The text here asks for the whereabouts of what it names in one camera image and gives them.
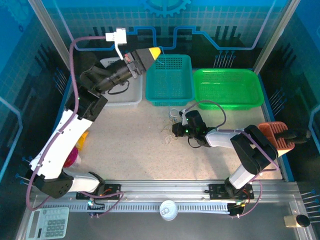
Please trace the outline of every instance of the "robotic arm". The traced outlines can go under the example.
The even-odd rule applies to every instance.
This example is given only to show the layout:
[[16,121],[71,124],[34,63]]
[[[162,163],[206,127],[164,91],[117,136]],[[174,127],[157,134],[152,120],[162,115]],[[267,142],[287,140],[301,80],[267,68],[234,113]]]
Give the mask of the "robotic arm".
[[195,139],[198,146],[191,147],[225,147],[236,151],[241,165],[224,182],[225,193],[230,199],[242,195],[248,182],[271,163],[257,146],[252,147],[254,143],[246,135],[250,135],[269,159],[274,161],[278,157],[277,149],[255,125],[238,130],[218,130],[216,127],[207,127],[197,110],[184,109],[179,114],[182,122],[175,123],[172,132],[176,137],[188,137],[189,145],[190,139]]
[[[83,174],[63,169],[65,160],[81,135],[97,119],[108,102],[102,94],[116,85],[123,84],[131,77],[136,79],[145,73],[160,53],[158,47],[137,49],[126,53],[123,60],[118,60],[106,68],[100,62],[96,62],[80,75],[77,84],[79,94],[77,113],[66,129],[59,132],[39,166],[34,179],[34,185],[39,190],[53,198],[60,198],[68,192],[94,192],[95,195],[103,192],[105,181],[101,177],[93,172]],[[41,152],[31,161],[28,175],[31,175],[39,165],[38,162],[47,145],[71,117],[74,107],[75,100],[70,98],[58,126]]]

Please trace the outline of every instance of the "glass wall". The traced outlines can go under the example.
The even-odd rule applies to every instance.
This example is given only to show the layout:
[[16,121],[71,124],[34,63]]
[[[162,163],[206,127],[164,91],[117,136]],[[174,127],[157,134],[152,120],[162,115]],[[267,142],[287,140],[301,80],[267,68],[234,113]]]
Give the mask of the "glass wall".
[[68,72],[28,1],[0,0],[0,20],[0,226],[13,239],[26,207],[16,174],[49,138],[63,94],[54,77]]
[[[286,0],[45,0],[64,42],[126,28],[123,52],[162,46],[191,56],[193,68],[252,68]],[[79,51],[115,57],[113,44],[84,42]]]
[[[312,133],[311,140],[296,144],[287,158],[301,193],[315,189],[317,194],[320,191],[319,12],[319,1],[301,0],[261,71],[275,120],[286,123],[290,129],[309,129]],[[319,223],[314,226],[320,233]]]

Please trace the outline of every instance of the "pink object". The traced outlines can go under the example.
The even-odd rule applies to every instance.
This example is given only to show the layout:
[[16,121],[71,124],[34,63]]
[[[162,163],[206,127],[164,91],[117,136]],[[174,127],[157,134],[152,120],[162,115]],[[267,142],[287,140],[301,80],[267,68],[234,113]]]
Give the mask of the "pink object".
[[81,162],[81,158],[78,156],[78,152],[79,150],[76,147],[74,147],[71,150],[69,156],[66,158],[64,162],[64,165],[63,165],[64,168],[69,168],[71,167],[71,165],[77,164],[77,163],[79,164]]

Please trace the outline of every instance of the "white calculator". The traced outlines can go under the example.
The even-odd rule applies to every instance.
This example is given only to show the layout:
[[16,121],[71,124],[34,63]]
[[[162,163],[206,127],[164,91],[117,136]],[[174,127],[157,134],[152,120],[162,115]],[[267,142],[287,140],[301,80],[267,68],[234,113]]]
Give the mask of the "white calculator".
[[68,207],[40,208],[31,213],[27,240],[62,239],[66,236]]

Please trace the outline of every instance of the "speckled surface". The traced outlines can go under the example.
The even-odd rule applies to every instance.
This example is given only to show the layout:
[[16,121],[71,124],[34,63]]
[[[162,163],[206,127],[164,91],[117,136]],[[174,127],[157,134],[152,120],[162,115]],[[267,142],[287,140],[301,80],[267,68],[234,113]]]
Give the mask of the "speckled surface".
[[[137,108],[104,109],[89,128],[79,153],[82,161],[78,170],[93,171],[106,180],[224,180],[229,177],[240,165],[233,149],[194,149],[186,137],[173,140],[169,145],[162,144],[161,130],[171,108],[174,107],[153,106],[143,94]],[[208,127],[224,119],[219,110],[194,109],[199,110]],[[260,107],[248,111],[227,110],[226,114],[227,122],[221,129],[245,128],[264,122]],[[268,172],[260,178],[282,177],[280,172]]]

